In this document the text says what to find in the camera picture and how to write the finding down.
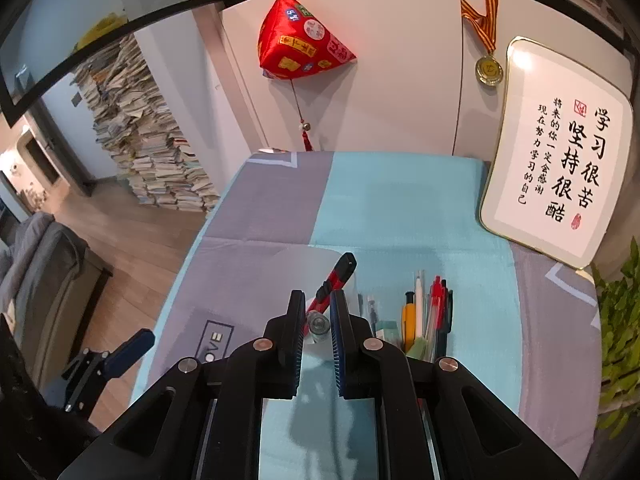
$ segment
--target white pen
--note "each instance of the white pen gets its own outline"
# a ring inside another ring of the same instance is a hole
[[[415,336],[424,337],[424,299],[422,296],[422,271],[419,270],[415,279]]]

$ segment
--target green plant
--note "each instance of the green plant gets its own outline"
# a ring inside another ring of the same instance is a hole
[[[598,293],[602,326],[602,389],[598,423],[601,429],[616,424],[610,434],[622,431],[630,416],[625,406],[640,400],[640,265],[636,239],[631,238],[629,259],[622,266],[622,278],[605,282],[591,264]]]

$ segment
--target pen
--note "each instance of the pen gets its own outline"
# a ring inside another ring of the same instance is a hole
[[[369,323],[371,325],[371,331],[376,333],[378,330],[376,325],[378,324],[378,310],[376,308],[376,300],[371,296],[367,296],[367,307],[369,309]]]
[[[429,309],[429,322],[427,329],[427,352],[425,354],[426,360],[429,362],[434,361],[435,349],[436,349],[436,335],[438,329],[438,320],[441,315],[442,308],[442,295],[443,288],[440,282],[440,276],[436,276],[433,280],[430,288],[430,309]]]
[[[424,297],[422,294],[422,271],[415,279],[415,336],[424,336]]]
[[[451,332],[453,322],[453,291],[446,287],[445,280],[442,280],[442,283],[445,285],[443,296],[444,307],[436,335],[436,359],[444,357],[447,354],[447,335]]]
[[[402,309],[402,341],[404,351],[408,352],[415,341],[415,303],[414,293],[405,293],[406,305]]]

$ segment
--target bed sheet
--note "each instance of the bed sheet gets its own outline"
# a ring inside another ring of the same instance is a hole
[[[178,274],[132,401],[180,358],[220,359],[262,335],[286,310],[260,300],[274,255],[295,245],[349,250],[358,291],[376,298],[382,319],[399,321],[415,270],[446,277],[455,294],[447,354],[579,472],[600,390],[594,286],[485,231],[477,220],[485,177],[481,161],[452,156],[252,156]],[[339,399],[333,373],[307,353],[298,396],[266,403],[261,478],[376,477],[372,407]]]

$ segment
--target hanging ornament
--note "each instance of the hanging ornament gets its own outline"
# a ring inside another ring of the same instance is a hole
[[[260,28],[258,60],[262,74],[291,83],[305,149],[313,151],[311,124],[302,116],[293,79],[326,72],[356,59],[326,27],[297,0],[276,0]]]

